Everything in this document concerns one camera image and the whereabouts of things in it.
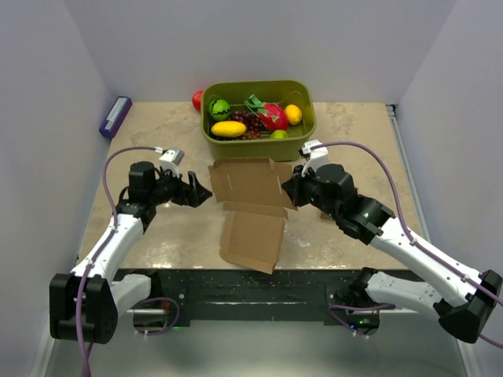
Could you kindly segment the brown cardboard box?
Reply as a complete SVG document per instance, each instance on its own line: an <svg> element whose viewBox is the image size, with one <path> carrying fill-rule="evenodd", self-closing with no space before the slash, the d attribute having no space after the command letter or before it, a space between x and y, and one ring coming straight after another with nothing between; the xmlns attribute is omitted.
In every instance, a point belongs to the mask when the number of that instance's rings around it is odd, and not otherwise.
<svg viewBox="0 0 503 377"><path fill-rule="evenodd" d="M288 211L295 210L281 185L292 166L269 158L219 159L208 167L212 191L226 217L220 257L271 274L281 253Z"/></svg>

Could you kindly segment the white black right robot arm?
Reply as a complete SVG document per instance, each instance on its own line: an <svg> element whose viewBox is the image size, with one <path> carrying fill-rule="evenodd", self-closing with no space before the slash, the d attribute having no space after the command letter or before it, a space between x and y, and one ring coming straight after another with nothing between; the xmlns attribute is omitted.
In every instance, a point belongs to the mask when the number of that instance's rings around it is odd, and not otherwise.
<svg viewBox="0 0 503 377"><path fill-rule="evenodd" d="M428 243L389 207L358 193L341 165L330 163L317 170L297 166L281 187L295 207L316 207L346 236L383 251L420 277L414 282L364 269L350 289L355 306L401 306L437 317L442 329L462 342L483 338L502 288L498 273L463 265Z"/></svg>

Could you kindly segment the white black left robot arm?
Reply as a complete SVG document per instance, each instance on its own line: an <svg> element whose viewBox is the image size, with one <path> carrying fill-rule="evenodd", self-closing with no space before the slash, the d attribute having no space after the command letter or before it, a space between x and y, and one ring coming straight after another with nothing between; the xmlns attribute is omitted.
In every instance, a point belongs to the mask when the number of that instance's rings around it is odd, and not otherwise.
<svg viewBox="0 0 503 377"><path fill-rule="evenodd" d="M156 208L171 202L198 207L212 193L193 171L188 181L172 170L141 161L130 166L129 185L121 192L108 228L91 252L70 273L50 281L50 334L55 339L105 344L118 319L136 304L158 306L163 289L150 276L114 278L130 249L156 216Z"/></svg>

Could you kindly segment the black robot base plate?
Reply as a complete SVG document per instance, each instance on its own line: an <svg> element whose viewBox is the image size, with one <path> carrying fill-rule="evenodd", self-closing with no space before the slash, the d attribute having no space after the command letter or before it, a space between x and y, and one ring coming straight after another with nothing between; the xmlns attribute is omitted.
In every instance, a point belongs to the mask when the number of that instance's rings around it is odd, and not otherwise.
<svg viewBox="0 0 503 377"><path fill-rule="evenodd" d="M188 327L196 320L307 321L335 325L330 305L374 307L363 291L364 269L278 269L272 274L244 269L120 269L152 279L151 297L174 299L172 304L146 305L160 314L134 315L141 327L174 320Z"/></svg>

